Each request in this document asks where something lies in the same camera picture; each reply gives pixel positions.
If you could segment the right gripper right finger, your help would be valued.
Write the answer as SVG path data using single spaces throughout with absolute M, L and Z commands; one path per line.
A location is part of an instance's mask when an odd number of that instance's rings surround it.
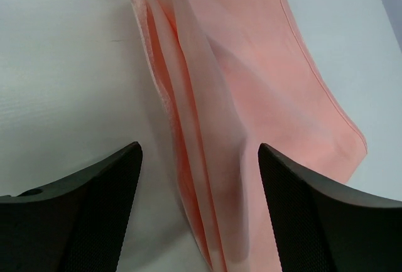
M 267 144 L 258 162 L 283 271 L 401 270 L 401 202 L 336 182 Z

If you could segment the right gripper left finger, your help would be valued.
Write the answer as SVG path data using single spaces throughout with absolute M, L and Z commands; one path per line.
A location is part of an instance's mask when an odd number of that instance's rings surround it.
M 133 206 L 142 149 L 17 196 L 1 197 L 1 270 L 115 271 Z

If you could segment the pink cloth napkin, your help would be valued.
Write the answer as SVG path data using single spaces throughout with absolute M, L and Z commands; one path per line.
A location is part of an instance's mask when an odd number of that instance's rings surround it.
M 279 271 L 258 166 L 268 143 L 345 183 L 367 153 L 287 0 L 131 0 L 170 121 L 185 213 L 212 271 Z

